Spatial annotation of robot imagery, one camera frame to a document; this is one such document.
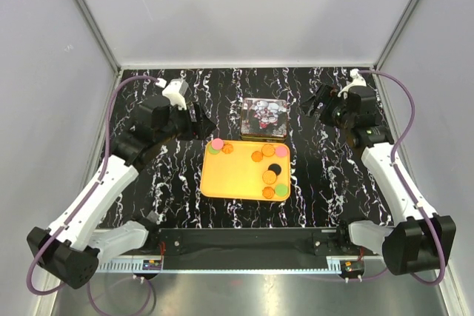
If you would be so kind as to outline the gold tin lid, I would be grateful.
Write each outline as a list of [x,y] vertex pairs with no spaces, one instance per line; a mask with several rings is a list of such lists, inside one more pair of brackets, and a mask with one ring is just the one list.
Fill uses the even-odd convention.
[[284,99],[244,98],[240,134],[287,135],[288,106]]

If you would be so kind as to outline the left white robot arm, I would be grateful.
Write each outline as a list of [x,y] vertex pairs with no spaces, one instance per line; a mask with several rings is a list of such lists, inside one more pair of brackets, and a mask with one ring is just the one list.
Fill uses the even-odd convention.
[[97,268],[131,250],[153,253],[160,244],[151,217],[132,218],[119,228],[97,233],[112,203],[174,139],[203,141],[216,129],[201,106],[186,107],[163,96],[140,103],[132,121],[106,152],[102,165],[70,207],[46,229],[33,228],[27,244],[40,266],[73,289],[83,287]]

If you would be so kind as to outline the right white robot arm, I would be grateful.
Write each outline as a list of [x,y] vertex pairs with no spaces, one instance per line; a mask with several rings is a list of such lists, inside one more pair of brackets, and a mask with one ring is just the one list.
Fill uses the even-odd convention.
[[345,223],[344,231],[336,235],[338,249],[348,255],[361,247],[369,249],[383,257],[393,275],[437,269],[442,278],[455,222],[436,212],[401,163],[390,131],[380,122],[375,91],[366,84],[342,90],[323,84],[301,109],[345,134],[353,153],[373,175],[393,218],[392,226],[368,220]]

